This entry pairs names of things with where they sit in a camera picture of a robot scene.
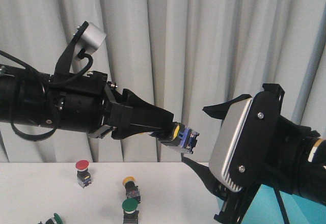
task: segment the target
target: curtain fold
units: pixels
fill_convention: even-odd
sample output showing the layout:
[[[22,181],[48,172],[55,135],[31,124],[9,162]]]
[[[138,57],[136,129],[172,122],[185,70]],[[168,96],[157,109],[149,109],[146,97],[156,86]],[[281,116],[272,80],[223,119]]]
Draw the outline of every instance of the curtain fold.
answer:
[[[190,158],[208,161],[221,122],[202,108],[264,82],[285,90],[282,115],[326,136],[326,0],[0,0],[0,49],[53,74],[85,20],[107,33],[92,70],[108,74],[200,133]],[[0,57],[0,63],[14,65]],[[78,71],[85,61],[72,65]],[[20,126],[38,133],[40,128]],[[146,135],[90,139],[58,130],[42,142],[0,123],[0,161],[180,161]]]

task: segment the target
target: white curtain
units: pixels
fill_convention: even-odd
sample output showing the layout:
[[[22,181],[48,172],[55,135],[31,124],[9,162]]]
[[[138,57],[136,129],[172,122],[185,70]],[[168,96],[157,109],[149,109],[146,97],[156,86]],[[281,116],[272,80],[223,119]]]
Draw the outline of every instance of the white curtain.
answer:
[[[191,158],[208,161],[221,123],[202,108],[254,96],[264,82],[285,90],[282,115],[326,136],[325,6],[326,0],[0,0],[0,50],[53,74],[75,28],[93,22],[107,38],[92,69],[107,73],[119,92],[128,88],[198,131]],[[14,65],[3,57],[0,63]],[[9,124],[0,130],[3,162],[180,160],[145,134],[115,141],[58,130],[28,142]]]

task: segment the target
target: white table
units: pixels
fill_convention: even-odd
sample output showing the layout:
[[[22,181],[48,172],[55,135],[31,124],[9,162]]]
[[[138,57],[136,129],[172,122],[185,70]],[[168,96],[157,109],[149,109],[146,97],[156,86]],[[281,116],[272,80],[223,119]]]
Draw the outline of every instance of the white table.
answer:
[[[90,163],[93,183],[79,186],[74,163],[0,163],[0,223],[38,224],[58,213],[64,224],[119,224],[122,180],[141,193],[140,224],[216,224],[216,198],[183,163]]]

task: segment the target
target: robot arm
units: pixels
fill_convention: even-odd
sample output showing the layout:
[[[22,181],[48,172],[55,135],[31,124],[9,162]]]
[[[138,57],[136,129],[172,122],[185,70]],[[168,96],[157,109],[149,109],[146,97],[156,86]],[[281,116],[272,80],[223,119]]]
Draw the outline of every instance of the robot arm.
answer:
[[[60,56],[53,75],[43,74],[26,63],[0,51],[25,69],[0,65],[0,121],[11,123],[24,139],[38,141],[56,129],[80,131],[89,137],[113,139],[152,132],[163,144],[182,153],[193,153],[197,132],[173,122],[173,114],[149,104],[128,89],[122,94],[107,81],[107,74],[88,71],[95,52],[106,34],[94,24],[84,22]],[[72,62],[87,58],[77,74],[70,73]],[[46,134],[28,135],[15,124],[52,128]]]

